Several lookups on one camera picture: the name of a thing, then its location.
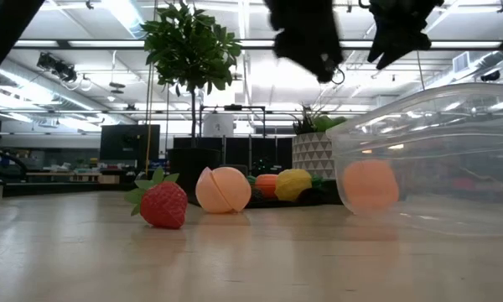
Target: strawberry leaves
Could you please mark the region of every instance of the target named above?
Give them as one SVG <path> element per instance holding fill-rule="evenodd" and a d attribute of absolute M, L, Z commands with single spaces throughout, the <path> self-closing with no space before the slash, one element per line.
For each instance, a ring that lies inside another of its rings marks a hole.
<path fill-rule="evenodd" d="M 162 169 L 162 167 L 158 167 L 153 173 L 152 180 L 136 180 L 134 182 L 137 185 L 137 188 L 125 194 L 125 200 L 135 205 L 134 209 L 132 209 L 131 216 L 135 216 L 140 213 L 142 198 L 147 190 L 153 188 L 156 185 L 162 184 L 163 182 L 177 182 L 179 173 L 171 174 L 165 177 L 164 176 L 164 170 Z"/>

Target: orange toy fruit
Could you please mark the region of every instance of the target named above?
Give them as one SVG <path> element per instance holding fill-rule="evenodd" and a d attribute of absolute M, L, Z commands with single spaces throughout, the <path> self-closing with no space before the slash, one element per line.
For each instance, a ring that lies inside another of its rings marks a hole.
<path fill-rule="evenodd" d="M 201 207 L 209 213 L 240 212 L 250 201 L 252 188 L 237 169 L 205 168 L 195 187 L 195 195 Z"/>
<path fill-rule="evenodd" d="M 262 192 L 262 196 L 267 199 L 276 197 L 276 174 L 264 174 L 257 176 L 255 187 Z"/>
<path fill-rule="evenodd" d="M 355 214 L 386 211 L 399 200 L 399 186 L 386 160 L 350 164 L 343 174 L 347 206 Z"/>

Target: plastic fruit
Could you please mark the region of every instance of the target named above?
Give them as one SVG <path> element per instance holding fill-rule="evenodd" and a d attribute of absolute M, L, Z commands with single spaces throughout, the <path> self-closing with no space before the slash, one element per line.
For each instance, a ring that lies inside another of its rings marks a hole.
<path fill-rule="evenodd" d="M 205 168 L 195 186 L 195 195 L 201 207 L 214 214 L 240 212 L 252 197 L 252 188 L 237 169 Z"/>
<path fill-rule="evenodd" d="M 261 190 L 264 198 L 273 199 L 276 198 L 276 181 L 277 175 L 275 174 L 259 175 L 254 186 Z"/>
<path fill-rule="evenodd" d="M 302 191 L 312 187 L 311 174 L 303 169 L 288 169 L 276 180 L 276 196 L 279 200 L 296 201 Z"/>
<path fill-rule="evenodd" d="M 174 181 L 178 174 L 164 178 L 161 168 L 152 180 L 137 180 L 137 189 L 128 192 L 125 199 L 135 205 L 131 216 L 140 214 L 153 227 L 179 229 L 184 224 L 188 198 Z"/>
<path fill-rule="evenodd" d="M 350 164 L 343 174 L 347 207 L 356 214 L 386 211 L 399 200 L 399 186 L 385 160 L 363 160 Z"/>

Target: tree trunk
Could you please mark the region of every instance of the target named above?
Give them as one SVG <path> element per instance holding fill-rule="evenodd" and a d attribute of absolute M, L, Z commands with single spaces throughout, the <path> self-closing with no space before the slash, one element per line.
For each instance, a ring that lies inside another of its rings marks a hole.
<path fill-rule="evenodd" d="M 195 91 L 190 92 L 192 94 L 192 148 L 195 148 Z"/>

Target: yellow toy fruit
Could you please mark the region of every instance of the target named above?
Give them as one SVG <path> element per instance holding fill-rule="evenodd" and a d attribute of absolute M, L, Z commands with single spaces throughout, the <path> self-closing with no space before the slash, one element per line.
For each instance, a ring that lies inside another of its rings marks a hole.
<path fill-rule="evenodd" d="M 279 200 L 296 201 L 302 191 L 311 188 L 311 174 L 302 169 L 288 169 L 276 180 L 276 196 Z"/>

